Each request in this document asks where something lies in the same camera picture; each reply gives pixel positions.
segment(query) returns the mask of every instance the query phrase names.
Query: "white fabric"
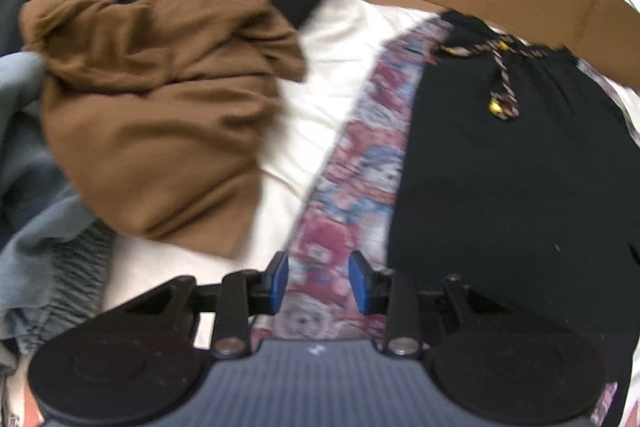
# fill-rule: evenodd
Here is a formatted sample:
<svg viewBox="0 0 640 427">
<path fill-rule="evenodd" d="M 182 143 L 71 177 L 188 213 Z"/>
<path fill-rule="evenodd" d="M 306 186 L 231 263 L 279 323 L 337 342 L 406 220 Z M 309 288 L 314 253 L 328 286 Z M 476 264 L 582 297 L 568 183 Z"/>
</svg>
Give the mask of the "white fabric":
<svg viewBox="0 0 640 427">
<path fill-rule="evenodd" d="M 177 275 L 194 275 L 199 284 L 219 282 L 231 271 L 264 269 L 286 243 L 307 191 L 331 150 L 342 122 L 369 78 L 382 44 L 433 16 L 418 10 L 374 6 L 361 0 L 324 0 L 300 31 L 308 63 L 304 84 L 282 81 L 284 110 L 262 152 L 262 201 L 237 259 L 121 238 L 116 247 L 104 307 L 109 309 Z M 640 97 L 611 83 L 640 129 Z M 196 345 L 206 347 L 212 317 L 203 317 Z M 640 347 L 634 357 L 625 420 L 640 397 Z"/>
</svg>

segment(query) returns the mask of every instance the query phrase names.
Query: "black circular disk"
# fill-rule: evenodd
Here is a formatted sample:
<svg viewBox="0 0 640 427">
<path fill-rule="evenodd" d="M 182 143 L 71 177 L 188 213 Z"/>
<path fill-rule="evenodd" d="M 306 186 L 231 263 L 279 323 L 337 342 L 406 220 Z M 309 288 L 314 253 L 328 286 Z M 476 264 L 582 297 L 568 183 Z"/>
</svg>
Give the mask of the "black circular disk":
<svg viewBox="0 0 640 427">
<path fill-rule="evenodd" d="M 193 387 L 200 357 L 173 333 L 69 335 L 34 356 L 29 383 L 45 415 L 70 425 L 136 425 Z"/>
<path fill-rule="evenodd" d="M 577 335 L 459 331 L 438 347 L 441 390 L 464 409 L 516 425 L 551 425 L 593 410 L 602 357 Z"/>
</svg>

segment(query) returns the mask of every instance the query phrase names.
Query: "pile of clothes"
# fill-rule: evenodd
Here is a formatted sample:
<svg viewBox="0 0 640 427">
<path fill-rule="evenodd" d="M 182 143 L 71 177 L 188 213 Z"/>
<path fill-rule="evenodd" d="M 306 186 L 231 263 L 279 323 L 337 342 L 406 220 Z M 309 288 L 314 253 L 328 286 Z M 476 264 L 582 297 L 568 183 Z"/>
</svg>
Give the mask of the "pile of clothes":
<svg viewBox="0 0 640 427">
<path fill-rule="evenodd" d="M 0 0 L 0 400 L 94 316 L 118 234 L 231 257 L 321 0 Z"/>
</svg>

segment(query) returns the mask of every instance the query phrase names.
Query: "metal bolt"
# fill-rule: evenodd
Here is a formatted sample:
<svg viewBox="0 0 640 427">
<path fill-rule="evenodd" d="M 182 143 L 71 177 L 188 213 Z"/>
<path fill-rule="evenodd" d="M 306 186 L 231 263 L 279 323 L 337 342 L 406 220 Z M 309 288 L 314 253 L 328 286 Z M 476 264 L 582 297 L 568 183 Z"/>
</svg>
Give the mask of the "metal bolt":
<svg viewBox="0 0 640 427">
<path fill-rule="evenodd" d="M 238 337 L 227 337 L 226 339 L 218 340 L 213 345 L 213 349 L 224 357 L 230 357 L 242 353 L 246 349 L 246 344 Z"/>
<path fill-rule="evenodd" d="M 410 337 L 398 337 L 389 342 L 389 351 L 399 357 L 410 357 L 420 350 L 420 343 Z"/>
</svg>

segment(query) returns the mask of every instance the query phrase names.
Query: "black pants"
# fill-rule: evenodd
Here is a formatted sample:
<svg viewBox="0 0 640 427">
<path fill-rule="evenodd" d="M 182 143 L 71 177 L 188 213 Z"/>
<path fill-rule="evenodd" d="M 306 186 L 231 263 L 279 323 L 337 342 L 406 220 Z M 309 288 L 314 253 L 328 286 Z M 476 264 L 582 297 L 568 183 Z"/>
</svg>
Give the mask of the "black pants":
<svg viewBox="0 0 640 427">
<path fill-rule="evenodd" d="M 447 46 L 498 36 L 448 12 Z M 622 112 L 568 50 L 504 54 L 520 116 L 488 108 L 491 53 L 436 53 L 418 87 L 388 264 L 440 287 L 467 283 L 580 331 L 619 384 L 620 421 L 640 333 L 640 150 Z"/>
</svg>

